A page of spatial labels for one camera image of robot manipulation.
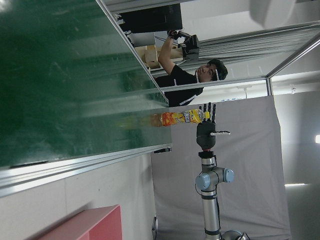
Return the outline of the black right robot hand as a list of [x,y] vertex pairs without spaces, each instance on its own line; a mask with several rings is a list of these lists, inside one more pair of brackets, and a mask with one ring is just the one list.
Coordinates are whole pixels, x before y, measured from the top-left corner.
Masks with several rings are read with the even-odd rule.
[[196,143],[203,151],[210,151],[216,144],[218,135],[230,135],[227,130],[217,131],[216,129],[216,104],[209,102],[203,105],[203,109],[209,113],[209,118],[203,120],[196,128]]

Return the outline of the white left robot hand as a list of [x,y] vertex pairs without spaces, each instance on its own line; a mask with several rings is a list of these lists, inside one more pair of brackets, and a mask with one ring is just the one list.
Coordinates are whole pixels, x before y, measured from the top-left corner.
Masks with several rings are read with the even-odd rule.
[[265,29],[304,24],[320,19],[318,0],[250,0],[253,21]]

